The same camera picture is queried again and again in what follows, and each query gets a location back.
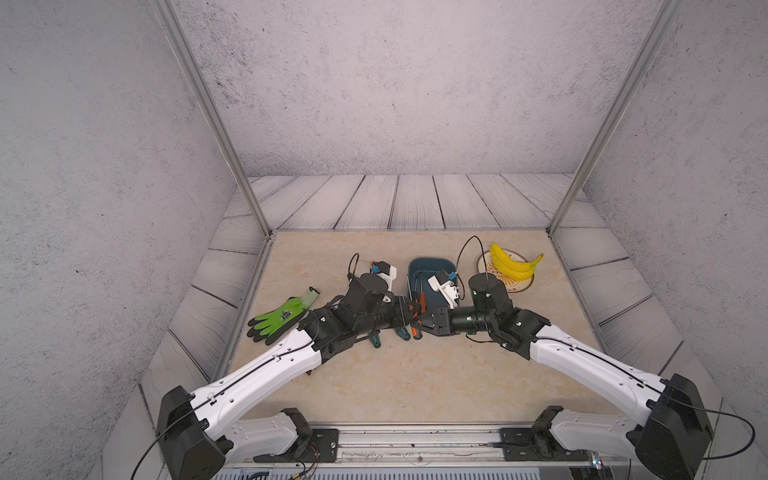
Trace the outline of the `orange screwdriver small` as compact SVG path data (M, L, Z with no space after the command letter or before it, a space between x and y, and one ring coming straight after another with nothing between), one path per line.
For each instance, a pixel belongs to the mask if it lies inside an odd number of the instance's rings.
M411 334L414 340L421 340L423 334L421 331L421 322L419 317L426 312L426 295L424 292L419 292L416 297L416 307L414 310L413 319L411 321Z

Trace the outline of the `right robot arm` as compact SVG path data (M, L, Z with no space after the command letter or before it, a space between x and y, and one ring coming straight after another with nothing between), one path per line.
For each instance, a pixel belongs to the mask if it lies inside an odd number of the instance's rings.
M484 331L503 349L559 371L619 409L617 415L555 411L545 426L560 447L624 456L660 479L695 478L714 430L693 381L641 371L576 340L514 306L490 274L474 275L469 287L471 306L423 310L413 324L439 337Z

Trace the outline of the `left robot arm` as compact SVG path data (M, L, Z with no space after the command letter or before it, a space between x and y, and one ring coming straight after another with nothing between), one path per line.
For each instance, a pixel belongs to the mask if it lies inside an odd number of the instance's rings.
M192 392L177 386L162 399L156 442L173 479L210 479L243 459L303 461L313 430L296 408L260 420L243 417L294 378L385 329L406 330L425 310L393 295L372 273L343 295L288 325L275 344L231 374Z

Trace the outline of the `teal storage box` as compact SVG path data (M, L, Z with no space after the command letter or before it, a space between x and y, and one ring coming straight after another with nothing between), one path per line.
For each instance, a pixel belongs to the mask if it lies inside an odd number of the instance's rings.
M434 291L428 284L428 279L440 271L444 271L451 281L456 282L456 266L450 260L438 257L418 257L413 259L408 265L407 272L409 298L416 301L419 295L424 292L426 302L430 308L435 305L447 305L444 296Z

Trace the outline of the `patterned round plate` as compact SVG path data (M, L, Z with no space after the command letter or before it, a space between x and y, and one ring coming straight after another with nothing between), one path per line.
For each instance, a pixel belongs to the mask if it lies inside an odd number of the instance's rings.
M482 257L477 260L476 267L478 273L489 272L491 275L499 279L505 285L506 291L509 294L522 293L528 290L533 285L535 280L535 277L531 276L524 281L517 281L504 275L493 264L492 256L489 250L486 250Z

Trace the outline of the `yellow banana bunch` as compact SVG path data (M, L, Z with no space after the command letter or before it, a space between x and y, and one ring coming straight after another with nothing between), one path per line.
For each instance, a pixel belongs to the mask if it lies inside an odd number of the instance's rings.
M516 282L532 278L535 275L536 267L544 257L543 254L539 254L532 262L516 261L496 243L490 245L489 252L495 268Z

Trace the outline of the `green black work glove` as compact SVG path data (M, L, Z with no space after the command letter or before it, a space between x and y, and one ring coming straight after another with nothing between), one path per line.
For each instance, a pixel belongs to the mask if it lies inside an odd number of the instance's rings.
M306 315L319 296L318 290L309 287L303 296L289 297L278 308L250 319L246 336L254 343L272 345Z

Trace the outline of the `aluminium front rail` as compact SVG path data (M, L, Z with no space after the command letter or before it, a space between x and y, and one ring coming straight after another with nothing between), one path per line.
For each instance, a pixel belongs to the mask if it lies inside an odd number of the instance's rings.
M527 427L534 432L546 433L546 422L557 410L545 411L543 417ZM499 449L493 446L500 441L499 430L339 430L337 461L353 461L357 458L374 461L393 457L403 460L431 460L437 457L471 457L477 450Z

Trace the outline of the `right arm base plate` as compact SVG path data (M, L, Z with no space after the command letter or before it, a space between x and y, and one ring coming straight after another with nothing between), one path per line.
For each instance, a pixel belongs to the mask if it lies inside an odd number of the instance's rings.
M537 433L532 428L503 428L499 430L500 448L505 461L586 462L590 454L584 450L566 450L549 433Z

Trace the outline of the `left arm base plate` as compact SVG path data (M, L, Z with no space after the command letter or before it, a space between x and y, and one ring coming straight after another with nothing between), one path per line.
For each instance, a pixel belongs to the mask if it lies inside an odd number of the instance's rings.
M313 429L310 436L300 435L294 445L279 455L261 455L253 458L257 464L266 463L335 463L339 446L338 429Z

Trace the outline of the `left aluminium frame post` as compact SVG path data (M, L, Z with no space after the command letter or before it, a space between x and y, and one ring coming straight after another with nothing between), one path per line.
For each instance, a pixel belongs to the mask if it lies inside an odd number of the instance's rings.
M270 237L272 229L260 208L234 144L207 88L182 26L176 16L172 2L168 0L155 0L152 4L187 83L191 87L206 123L214 135L223 159L233 176L238 190L243 195L249 213L254 217L259 231L264 236Z

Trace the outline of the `aluminium frame post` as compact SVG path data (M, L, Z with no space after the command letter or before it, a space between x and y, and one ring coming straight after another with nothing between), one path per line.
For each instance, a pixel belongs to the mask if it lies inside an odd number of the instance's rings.
M223 159L233 176L238 190L243 195L249 213L254 217L259 231L264 236L270 237L272 229L260 208L234 144L207 88L182 26L176 16L172 2L168 0L155 0L152 4L187 83L191 87L206 123L214 135Z
M557 231L564 226L566 217L575 203L579 192L585 186L589 176L600 160L613 133L631 104L635 91L652 66L654 58L663 45L666 36L674 26L681 5L681 0L664 0L661 2L658 13L651 23L647 35L624 75L599 128L571 177L570 184L562 201L546 228L550 239L553 239Z

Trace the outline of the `right aluminium frame post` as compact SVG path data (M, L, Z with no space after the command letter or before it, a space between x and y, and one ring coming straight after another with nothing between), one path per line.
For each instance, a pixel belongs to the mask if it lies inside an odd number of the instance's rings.
M666 36L674 26L681 5L681 0L664 0L661 2L658 13L651 23L647 35L624 75L599 128L571 177L570 184L562 201L546 228L550 239L553 239L557 231L564 226L566 217L575 203L579 192L585 186L589 176L600 160L613 133L631 104L635 91L652 66L654 58L663 45Z

